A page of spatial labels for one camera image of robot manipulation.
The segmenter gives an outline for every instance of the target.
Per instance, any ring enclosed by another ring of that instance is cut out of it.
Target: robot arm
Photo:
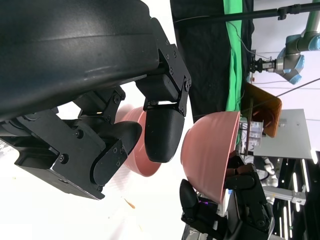
[[[301,80],[300,72],[305,65],[305,56],[301,52],[320,50],[320,11],[309,13],[304,35],[291,35],[286,38],[285,48],[280,52],[277,59],[264,61],[261,58],[253,60],[250,67],[252,72],[268,71],[277,73],[291,84]]]
[[[142,133],[136,122],[114,124],[128,82],[146,97],[149,159],[172,159],[191,77],[143,2],[13,0],[0,9],[0,139],[19,151],[17,166],[65,193],[102,199]],[[70,101],[80,115],[62,120],[56,106]]]

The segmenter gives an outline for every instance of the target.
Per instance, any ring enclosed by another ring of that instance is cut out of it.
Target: white table surface
[[[175,43],[170,0],[144,0],[170,43]],[[135,84],[122,86],[134,107],[144,104]],[[79,108],[59,107],[63,119],[76,118]],[[103,189],[103,200],[65,194],[14,165],[19,153],[0,158],[0,239],[3,240],[180,240],[185,224],[179,186],[185,174],[180,162],[184,136],[193,125],[188,101],[187,117],[174,158],[148,178],[124,165]]]

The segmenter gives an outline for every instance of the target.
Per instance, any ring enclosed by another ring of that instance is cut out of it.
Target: black cable
[[[272,100],[275,100],[275,99],[277,99],[277,98],[279,98],[279,97],[281,97],[281,96],[283,96],[283,95],[285,95],[285,94],[288,94],[288,93],[290,93],[290,92],[292,92],[292,91],[294,91],[294,90],[300,89],[300,88],[302,88],[302,87],[304,87],[304,86],[307,86],[307,85],[309,85],[309,84],[313,84],[314,82],[319,81],[319,80],[320,80],[320,78],[317,78],[317,79],[312,80],[312,81],[309,81],[309,82],[307,82],[307,83],[305,83],[305,84],[303,84],[303,85],[301,85],[301,86],[297,86],[297,87],[295,87],[295,88],[292,88],[292,89],[290,89],[289,91],[286,91],[286,92],[283,92],[283,93],[279,94],[278,96],[274,96],[274,97],[272,97],[272,98],[270,98],[270,99],[268,99],[268,100],[266,100],[266,101],[263,101],[263,102],[261,102],[261,103],[258,103],[257,105],[254,105],[252,108],[256,108],[256,107],[258,107],[258,106],[261,106],[261,105],[263,105],[263,104],[266,104],[266,103],[268,103],[268,102],[270,102],[270,101],[272,101]],[[246,112],[246,111],[249,111],[250,109],[251,109],[251,107],[250,107],[250,108],[247,108],[247,109],[245,109],[245,110],[242,110],[241,112],[244,113],[244,112]],[[193,116],[193,117],[194,117],[194,118],[197,118],[197,117],[203,117],[203,116],[205,116],[205,115],[208,115],[208,114],[201,114],[201,115],[196,115],[196,116]]]

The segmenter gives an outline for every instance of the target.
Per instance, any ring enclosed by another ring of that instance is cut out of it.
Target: white wall
[[[255,0],[254,9],[265,10],[311,2],[312,0]],[[308,13],[288,15],[287,19],[282,21],[279,21],[277,17],[253,20],[255,31],[252,36],[252,49],[256,49],[257,53],[262,56],[276,58],[285,47],[287,36],[301,34],[304,31],[308,15]],[[320,78],[320,51],[304,52],[303,54],[305,56],[305,67],[301,72],[302,80],[298,84],[292,85],[281,76],[268,72],[256,72],[254,74],[255,83],[258,87],[277,96]],[[320,150],[320,81],[311,83],[280,98],[282,109],[304,109],[311,147]]]

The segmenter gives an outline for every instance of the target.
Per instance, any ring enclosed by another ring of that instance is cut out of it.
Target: pink ceramic bowl
[[[124,162],[124,165],[130,170],[144,177],[150,177],[155,174],[160,168],[161,163],[152,162],[149,160],[145,148],[145,125],[147,113],[143,107],[138,107],[130,110],[122,119],[123,121],[137,122],[142,126],[141,136],[134,147],[133,151],[129,154]]]

